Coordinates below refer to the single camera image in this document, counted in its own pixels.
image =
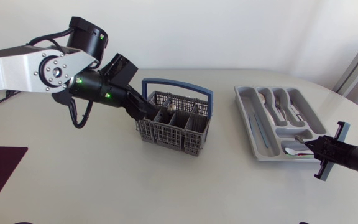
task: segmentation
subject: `table surface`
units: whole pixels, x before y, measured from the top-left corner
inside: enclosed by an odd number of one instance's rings
[[[76,129],[49,94],[21,93],[0,105],[0,146],[27,146],[0,193],[0,223],[358,223],[358,173],[318,162],[258,162],[236,106],[234,86],[298,88],[326,129],[351,128],[358,106],[314,83],[260,70],[140,70],[143,78],[190,82],[214,91],[199,157],[143,142],[124,108],[94,104]],[[198,97],[177,87],[149,91]],[[77,100],[78,114],[86,102]]]

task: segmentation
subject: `gray plastic basket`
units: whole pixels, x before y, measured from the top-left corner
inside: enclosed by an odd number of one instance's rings
[[[143,97],[147,96],[147,84],[174,85],[207,95],[208,101],[154,91],[147,98],[158,109],[155,114],[136,122],[136,129],[143,141],[184,151],[198,156],[206,141],[212,116],[213,92],[189,83],[160,78],[146,78],[142,81]],[[173,103],[176,112],[170,114],[168,105]]]

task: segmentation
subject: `cutlery tray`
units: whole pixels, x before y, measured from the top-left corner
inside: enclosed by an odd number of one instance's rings
[[[259,161],[318,162],[313,155],[291,156],[285,152],[285,148],[308,149],[297,142],[295,136],[310,141],[327,134],[298,89],[236,86],[234,91],[252,152]]]

